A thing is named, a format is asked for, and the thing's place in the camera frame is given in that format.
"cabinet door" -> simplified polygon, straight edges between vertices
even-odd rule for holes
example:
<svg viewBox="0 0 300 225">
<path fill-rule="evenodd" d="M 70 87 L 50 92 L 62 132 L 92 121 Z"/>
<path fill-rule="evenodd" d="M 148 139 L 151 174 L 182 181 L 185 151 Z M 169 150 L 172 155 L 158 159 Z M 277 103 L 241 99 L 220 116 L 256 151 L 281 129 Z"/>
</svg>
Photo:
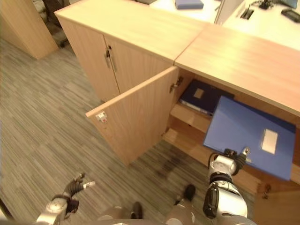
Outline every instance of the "cabinet door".
<svg viewBox="0 0 300 225">
<path fill-rule="evenodd" d="M 178 79 L 173 66 L 86 113 L 112 150 L 128 165 L 159 142 L 167 127 Z M 97 115 L 105 112 L 107 122 Z"/>
<path fill-rule="evenodd" d="M 105 40 L 121 93 L 173 65 L 110 37 L 105 36 Z"/>
<path fill-rule="evenodd" d="M 63 18 L 59 21 L 98 98 L 108 101 L 118 96 L 120 92 L 103 35 Z"/>
</svg>

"cabinet handle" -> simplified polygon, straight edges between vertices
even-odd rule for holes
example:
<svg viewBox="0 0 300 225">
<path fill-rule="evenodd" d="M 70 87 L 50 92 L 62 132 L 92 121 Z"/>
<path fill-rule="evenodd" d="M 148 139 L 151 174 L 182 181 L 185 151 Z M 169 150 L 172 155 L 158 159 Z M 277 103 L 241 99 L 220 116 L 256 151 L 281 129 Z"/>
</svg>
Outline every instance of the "cabinet handle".
<svg viewBox="0 0 300 225">
<path fill-rule="evenodd" d="M 109 66 L 109 51 L 106 50 L 105 54 L 104 54 L 104 58 L 105 58 L 105 61 L 106 61 L 106 64 L 107 64 L 107 68 L 110 68 Z"/>
<path fill-rule="evenodd" d="M 108 46 L 108 49 L 109 49 L 110 51 L 112 51 L 113 48 L 109 45 L 109 46 Z M 114 71 L 117 72 L 116 62 L 114 61 L 114 57 L 112 56 L 112 54 L 110 54 L 110 58 L 111 58 L 111 60 L 112 60 L 112 67 L 113 67 Z"/>
<path fill-rule="evenodd" d="M 114 57 L 111 57 L 112 59 L 112 67 L 114 68 L 114 71 L 117 72 L 117 67 L 116 67 L 116 63 L 114 61 Z"/>
</svg>

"wooden partition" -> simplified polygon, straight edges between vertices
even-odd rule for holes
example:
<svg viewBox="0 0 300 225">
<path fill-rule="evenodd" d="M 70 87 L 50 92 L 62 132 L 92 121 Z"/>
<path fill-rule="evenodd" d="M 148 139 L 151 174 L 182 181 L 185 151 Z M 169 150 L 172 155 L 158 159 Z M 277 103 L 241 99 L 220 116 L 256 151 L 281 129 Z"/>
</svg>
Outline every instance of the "wooden partition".
<svg viewBox="0 0 300 225">
<path fill-rule="evenodd" d="M 1 37 L 40 59 L 58 47 L 32 0 L 1 1 Z"/>
</svg>

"white label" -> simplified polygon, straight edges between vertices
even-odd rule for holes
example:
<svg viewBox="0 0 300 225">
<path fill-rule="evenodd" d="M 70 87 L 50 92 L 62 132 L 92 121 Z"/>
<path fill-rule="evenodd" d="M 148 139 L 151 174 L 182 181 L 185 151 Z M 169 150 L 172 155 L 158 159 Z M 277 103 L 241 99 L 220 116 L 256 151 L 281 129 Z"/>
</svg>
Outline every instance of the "white label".
<svg viewBox="0 0 300 225">
<path fill-rule="evenodd" d="M 275 154 L 277 138 L 278 134 L 276 132 L 265 129 L 262 140 L 262 150 Z"/>
<path fill-rule="evenodd" d="M 197 90 L 196 90 L 195 93 L 194 93 L 194 97 L 195 97 L 195 98 L 201 98 L 203 92 L 204 92 L 204 91 L 203 91 L 202 89 L 197 88 Z"/>
</svg>

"white desk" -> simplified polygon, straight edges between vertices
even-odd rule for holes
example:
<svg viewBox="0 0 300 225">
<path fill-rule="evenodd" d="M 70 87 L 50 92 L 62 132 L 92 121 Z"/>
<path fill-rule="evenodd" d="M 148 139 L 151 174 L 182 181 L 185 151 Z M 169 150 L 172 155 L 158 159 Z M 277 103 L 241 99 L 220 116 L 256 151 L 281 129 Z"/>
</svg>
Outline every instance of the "white desk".
<svg viewBox="0 0 300 225">
<path fill-rule="evenodd" d="M 253 1 L 247 1 L 246 8 Z M 241 19 L 240 15 L 244 10 L 237 9 L 223 26 L 300 51 L 300 23 L 295 23 L 281 15 L 281 11 L 286 8 L 288 6 L 279 4 L 267 10 L 251 6 L 250 9 L 254 10 L 254 12 L 249 20 Z M 293 10 L 300 13 L 300 0 L 298 0 L 297 9 Z"/>
<path fill-rule="evenodd" d="M 204 4 L 203 9 L 181 9 L 177 10 L 174 0 L 157 0 L 150 4 L 152 8 L 177 13 L 179 15 L 192 17 L 197 20 L 214 23 L 217 10 L 215 9 L 220 5 L 221 1 L 218 0 L 201 0 Z"/>
</svg>

